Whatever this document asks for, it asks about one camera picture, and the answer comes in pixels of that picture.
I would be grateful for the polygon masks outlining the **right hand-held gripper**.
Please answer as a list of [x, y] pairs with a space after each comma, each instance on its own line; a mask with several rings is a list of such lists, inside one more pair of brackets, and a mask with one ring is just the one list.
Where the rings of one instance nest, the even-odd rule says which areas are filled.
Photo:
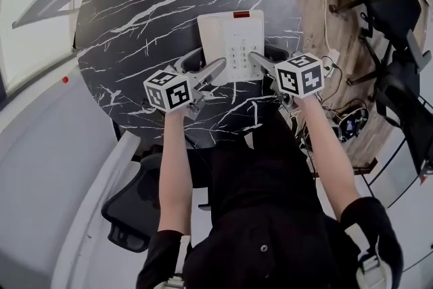
[[324, 88], [323, 62], [311, 53], [294, 51], [286, 61], [276, 65], [257, 52], [250, 52], [249, 59], [263, 74], [276, 80], [277, 91], [283, 95], [303, 99]]

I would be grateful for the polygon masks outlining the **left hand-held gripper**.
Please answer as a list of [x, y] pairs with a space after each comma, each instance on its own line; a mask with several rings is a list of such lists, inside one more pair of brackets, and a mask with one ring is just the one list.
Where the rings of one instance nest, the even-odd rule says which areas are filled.
[[[192, 50], [175, 62], [176, 70], [199, 70], [202, 67], [202, 48]], [[204, 107], [204, 95], [198, 90], [209, 85], [224, 71], [225, 58], [219, 58], [198, 72], [177, 72], [172, 66], [158, 70], [143, 82], [148, 104], [166, 114], [186, 109], [191, 120], [198, 117]]]

